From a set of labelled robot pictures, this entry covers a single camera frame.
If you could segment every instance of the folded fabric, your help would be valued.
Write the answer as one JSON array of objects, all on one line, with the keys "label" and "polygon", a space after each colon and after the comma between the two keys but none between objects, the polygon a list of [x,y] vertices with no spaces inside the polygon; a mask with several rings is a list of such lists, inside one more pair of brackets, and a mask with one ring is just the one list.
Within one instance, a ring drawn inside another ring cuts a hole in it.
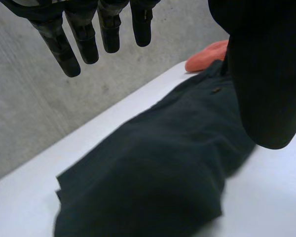
[{"label": "folded fabric", "polygon": [[58,177],[56,237],[188,237],[222,214],[254,148],[221,61],[129,120]]},{"label": "folded fabric", "polygon": [[215,60],[223,60],[228,46],[228,40],[219,41],[207,46],[199,53],[190,57],[186,64],[187,72],[198,72],[208,68]]}]

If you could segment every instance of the white surface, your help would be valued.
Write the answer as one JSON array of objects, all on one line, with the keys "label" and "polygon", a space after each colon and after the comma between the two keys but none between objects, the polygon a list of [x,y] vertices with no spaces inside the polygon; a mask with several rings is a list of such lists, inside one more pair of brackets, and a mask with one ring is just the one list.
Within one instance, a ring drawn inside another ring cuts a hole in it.
[{"label": "white surface", "polygon": [[[190,76],[174,66],[1,179],[0,237],[51,237],[56,176]],[[296,136],[282,150],[258,147],[225,192],[224,216],[197,237],[296,237]]]}]

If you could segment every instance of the concrete wall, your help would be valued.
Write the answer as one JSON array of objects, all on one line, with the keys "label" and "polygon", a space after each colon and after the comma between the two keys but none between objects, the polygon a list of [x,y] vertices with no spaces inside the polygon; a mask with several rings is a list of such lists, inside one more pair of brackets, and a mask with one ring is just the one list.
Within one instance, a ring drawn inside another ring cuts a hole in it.
[{"label": "concrete wall", "polygon": [[0,177],[168,68],[228,37],[206,0],[161,1],[145,48],[136,46],[129,6],[121,20],[121,49],[112,55],[103,49],[95,16],[100,60],[94,65],[83,63],[64,22],[82,69],[68,78],[31,24],[0,3]]}]

